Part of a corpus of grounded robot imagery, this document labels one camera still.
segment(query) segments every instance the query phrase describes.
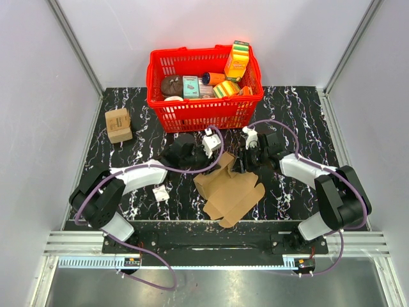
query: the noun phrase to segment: marble tabletop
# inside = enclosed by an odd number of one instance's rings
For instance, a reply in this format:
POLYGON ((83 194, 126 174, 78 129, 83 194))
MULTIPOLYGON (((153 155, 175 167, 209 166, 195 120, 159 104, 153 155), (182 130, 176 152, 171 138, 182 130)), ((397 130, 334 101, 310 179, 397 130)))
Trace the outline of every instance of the marble tabletop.
MULTIPOLYGON (((275 119, 292 128, 300 142, 300 152, 316 162, 338 166, 324 113, 316 88, 306 86, 271 86, 256 107, 251 122, 275 119)), ((258 132, 272 126, 261 124, 258 132)), ((294 150, 295 143, 288 132, 278 127, 286 149, 294 150)), ((225 150, 235 154, 243 140, 240 129, 222 130, 225 150)), ((193 132, 200 140, 203 132, 193 132)), ((96 121, 82 174, 96 163, 110 167, 139 164, 158 155, 178 134, 166 134, 155 112, 146 103, 146 88, 108 88, 96 121), (106 111, 125 107, 130 111, 133 139, 111 144, 107 137, 106 111)), ((258 204, 243 217, 245 220, 306 219, 318 211, 314 190, 292 178, 273 173, 268 168, 258 171, 266 193, 258 204)), ((121 213, 131 221, 137 220, 207 220, 203 212, 205 200, 200 197, 194 176, 172 174, 164 182, 170 195, 167 201, 157 202, 154 186, 144 187, 122 197, 121 213)), ((71 212, 69 220, 74 217, 71 212)))

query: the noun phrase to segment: cardboard box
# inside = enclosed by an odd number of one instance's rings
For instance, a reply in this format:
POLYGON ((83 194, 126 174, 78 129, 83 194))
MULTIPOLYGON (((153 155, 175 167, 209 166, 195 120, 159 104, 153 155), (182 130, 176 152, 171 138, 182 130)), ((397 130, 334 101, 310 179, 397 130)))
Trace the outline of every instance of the cardboard box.
POLYGON ((211 219, 222 218, 219 224, 225 228, 239 222, 265 193, 263 184, 256 185, 256 174, 232 172, 234 162, 235 157, 224 152, 219 161, 219 169, 194 178, 199 194, 207 200, 203 210, 211 219))
POLYGON ((130 115, 127 109, 117 109, 105 113, 107 133, 112 144, 132 139, 130 115))

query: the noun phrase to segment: brown package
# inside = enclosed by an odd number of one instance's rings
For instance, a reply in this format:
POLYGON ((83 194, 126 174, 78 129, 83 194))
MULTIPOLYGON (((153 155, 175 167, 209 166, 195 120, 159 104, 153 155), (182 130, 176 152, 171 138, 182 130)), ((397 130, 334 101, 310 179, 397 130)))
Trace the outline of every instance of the brown package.
POLYGON ((162 80, 160 85, 162 95, 166 97, 183 97, 183 80, 180 75, 169 75, 162 80))
POLYGON ((117 109, 105 113, 109 141, 112 144, 132 139, 130 115, 127 109, 117 109))
POLYGON ((206 200, 204 211, 211 219, 220 219, 221 227, 234 226, 265 193, 263 184, 254 186, 258 176, 254 173, 233 173, 231 167, 235 157, 224 152, 220 169, 208 175, 200 174, 194 178, 199 194, 206 200))

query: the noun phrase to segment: teal box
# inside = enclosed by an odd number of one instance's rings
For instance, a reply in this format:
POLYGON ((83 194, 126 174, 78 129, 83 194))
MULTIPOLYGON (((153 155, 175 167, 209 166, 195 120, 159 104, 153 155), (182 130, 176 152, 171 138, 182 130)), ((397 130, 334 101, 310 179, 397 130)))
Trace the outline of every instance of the teal box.
POLYGON ((199 81, 194 75, 183 76, 183 98, 199 98, 199 81))

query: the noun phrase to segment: floor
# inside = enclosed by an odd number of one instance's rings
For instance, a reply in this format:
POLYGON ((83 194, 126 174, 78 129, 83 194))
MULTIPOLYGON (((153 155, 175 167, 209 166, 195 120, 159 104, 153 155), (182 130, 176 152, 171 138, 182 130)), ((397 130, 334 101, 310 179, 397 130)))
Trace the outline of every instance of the floor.
MULTIPOLYGON (((321 259, 318 271, 330 265, 321 259)), ((136 276, 171 285, 165 270, 136 276)), ((345 258, 330 274, 298 279, 269 271, 176 271, 178 288, 164 292, 121 279, 114 271, 57 269, 47 306, 387 306, 374 263, 345 258)))
MULTIPOLYGON (((266 87, 265 96, 258 104, 252 122, 274 118, 294 129, 300 141, 301 154, 314 161, 337 166, 327 123, 314 87, 266 87)), ((268 126, 257 127, 259 132, 268 126)), ((282 142, 294 149, 291 136, 282 130, 282 142)), ((243 139, 240 130, 223 130, 225 149, 235 153, 243 139)), ((199 139, 203 133, 195 132, 199 139)), ((146 88, 109 88, 102 102, 83 174, 96 163, 123 167, 141 163, 158 155, 177 134, 167 135, 154 111, 146 103, 146 88), (112 145, 106 134, 104 113, 126 107, 130 110, 134 138, 112 145)), ((318 211, 315 192, 291 178, 272 173, 268 168, 258 173, 266 189, 265 197, 243 218, 245 220, 298 220, 306 219, 318 211)), ((145 187, 122 198, 120 210, 131 221, 138 220, 208 220, 203 212, 205 200, 193 183, 193 176, 177 176, 166 182, 168 201, 157 203, 153 187, 145 187)), ((67 224, 72 229, 71 212, 67 224)))

